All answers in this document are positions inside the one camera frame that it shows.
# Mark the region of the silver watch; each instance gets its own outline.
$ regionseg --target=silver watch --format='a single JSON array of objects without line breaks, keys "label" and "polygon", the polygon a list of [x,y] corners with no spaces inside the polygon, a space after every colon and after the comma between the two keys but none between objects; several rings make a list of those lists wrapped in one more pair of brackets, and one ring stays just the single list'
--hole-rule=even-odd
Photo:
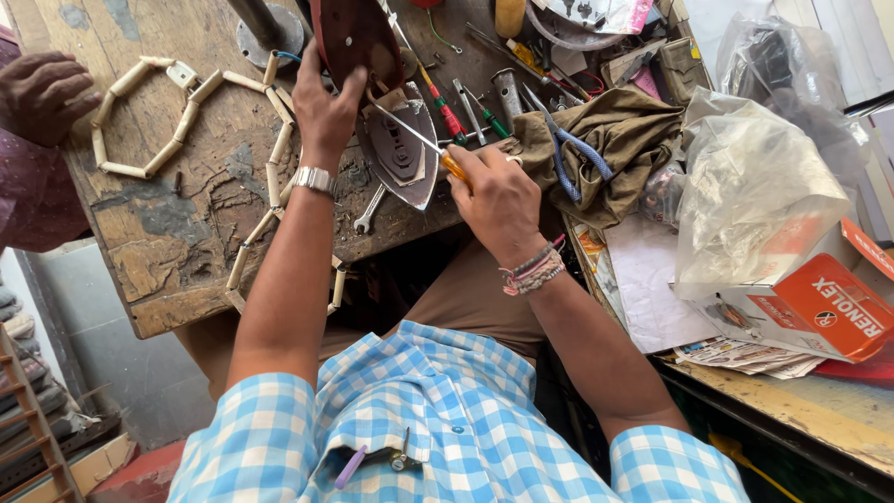
[{"label": "silver watch", "polygon": [[295,172],[295,186],[308,187],[315,191],[325,192],[335,199],[336,178],[329,172],[319,168],[302,166]]}]

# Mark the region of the gray floor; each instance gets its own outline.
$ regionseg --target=gray floor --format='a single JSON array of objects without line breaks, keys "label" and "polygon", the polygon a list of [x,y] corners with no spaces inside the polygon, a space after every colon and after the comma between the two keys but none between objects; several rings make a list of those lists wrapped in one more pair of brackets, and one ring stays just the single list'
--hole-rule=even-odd
[{"label": "gray floor", "polygon": [[114,290],[95,241],[39,256],[59,314],[97,401],[119,411],[145,449],[185,439],[206,427],[215,404],[208,381],[172,333],[139,340]]}]

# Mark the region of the red wire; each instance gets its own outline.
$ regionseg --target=red wire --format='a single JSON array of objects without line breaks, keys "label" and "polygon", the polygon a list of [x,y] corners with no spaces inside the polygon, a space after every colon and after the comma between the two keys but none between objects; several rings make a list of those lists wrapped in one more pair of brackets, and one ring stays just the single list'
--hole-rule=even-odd
[{"label": "red wire", "polygon": [[[603,82],[602,79],[600,79],[599,77],[596,77],[595,75],[593,75],[593,74],[590,73],[590,72],[580,72],[580,73],[583,73],[583,74],[586,75],[587,77],[592,77],[592,78],[596,79],[597,82],[599,82],[599,89],[596,89],[596,90],[589,90],[589,91],[586,92],[586,94],[588,94],[588,95],[590,95],[590,96],[595,96],[595,95],[597,95],[597,94],[599,94],[599,93],[601,93],[601,92],[603,92],[603,91],[605,90],[605,83]],[[568,84],[566,84],[565,82],[560,81],[559,79],[556,79],[555,77],[553,77],[553,76],[552,76],[552,73],[547,73],[547,75],[549,75],[549,76],[550,76],[550,79],[553,79],[557,84],[559,84],[559,85],[562,86],[563,88],[566,88],[566,89],[573,89],[570,85],[568,85]]]}]

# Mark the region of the wooden ladder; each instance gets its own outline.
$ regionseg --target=wooden ladder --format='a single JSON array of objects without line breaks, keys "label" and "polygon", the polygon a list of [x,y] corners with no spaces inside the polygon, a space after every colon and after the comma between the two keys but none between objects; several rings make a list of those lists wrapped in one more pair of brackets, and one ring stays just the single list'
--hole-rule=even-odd
[{"label": "wooden ladder", "polygon": [[68,463],[65,462],[65,456],[63,456],[62,450],[59,448],[59,444],[56,442],[53,432],[46,422],[43,411],[40,410],[38,399],[34,396],[34,389],[31,387],[25,371],[21,368],[19,358],[15,354],[13,341],[6,334],[6,327],[3,323],[0,323],[0,365],[3,365],[3,370],[6,372],[6,377],[10,383],[8,387],[0,389],[0,396],[12,391],[23,411],[21,415],[0,423],[0,428],[25,420],[28,422],[31,437],[35,439],[34,442],[27,446],[0,458],[0,465],[38,446],[47,466],[47,469],[43,472],[38,473],[30,480],[0,496],[0,503],[13,499],[19,492],[27,489],[31,484],[48,474],[53,475],[56,493],[59,496],[47,503],[58,503],[60,501],[83,503],[84,497],[80,494],[78,484],[75,483],[74,477],[72,477]]}]

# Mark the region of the red screwdriver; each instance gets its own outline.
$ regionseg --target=red screwdriver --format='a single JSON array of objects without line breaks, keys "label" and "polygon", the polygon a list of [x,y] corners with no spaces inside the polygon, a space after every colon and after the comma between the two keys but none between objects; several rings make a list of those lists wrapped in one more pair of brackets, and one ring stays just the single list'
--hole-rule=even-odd
[{"label": "red screwdriver", "polygon": [[419,71],[422,72],[422,78],[425,79],[426,84],[428,84],[428,89],[432,91],[434,105],[441,111],[441,117],[444,118],[444,126],[447,127],[447,133],[453,138],[453,143],[462,147],[468,142],[468,138],[466,138],[466,128],[462,127],[460,120],[456,118],[456,115],[450,110],[447,101],[441,96],[441,93],[438,92],[438,88],[434,86],[432,80],[428,77],[426,68],[422,63],[417,62],[417,64],[419,65]]}]

